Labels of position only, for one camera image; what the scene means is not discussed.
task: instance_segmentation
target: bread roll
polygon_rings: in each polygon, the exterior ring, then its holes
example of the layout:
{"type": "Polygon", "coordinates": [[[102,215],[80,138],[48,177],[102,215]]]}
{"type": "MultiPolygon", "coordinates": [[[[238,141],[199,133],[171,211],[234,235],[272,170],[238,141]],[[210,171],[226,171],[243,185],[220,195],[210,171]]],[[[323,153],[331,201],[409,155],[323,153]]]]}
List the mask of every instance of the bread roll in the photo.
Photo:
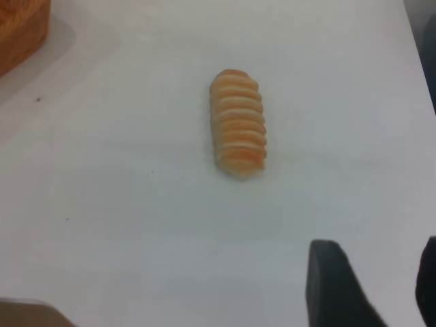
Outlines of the bread roll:
{"type": "Polygon", "coordinates": [[[247,73],[222,71],[211,85],[211,127],[217,165],[239,177],[264,169],[266,129],[259,85],[247,73]]]}

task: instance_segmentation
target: white surface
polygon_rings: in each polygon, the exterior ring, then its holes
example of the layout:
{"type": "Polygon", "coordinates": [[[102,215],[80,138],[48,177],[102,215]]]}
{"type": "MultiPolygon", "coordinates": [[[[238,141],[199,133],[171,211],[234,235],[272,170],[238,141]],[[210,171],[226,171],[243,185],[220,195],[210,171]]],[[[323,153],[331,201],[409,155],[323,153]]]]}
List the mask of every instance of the white surface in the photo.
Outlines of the white surface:
{"type": "Polygon", "coordinates": [[[0,80],[0,295],[79,326],[307,326],[313,238],[423,326],[436,117],[400,0],[55,0],[0,80]],[[268,158],[213,165],[209,83],[249,72],[268,158]]]}

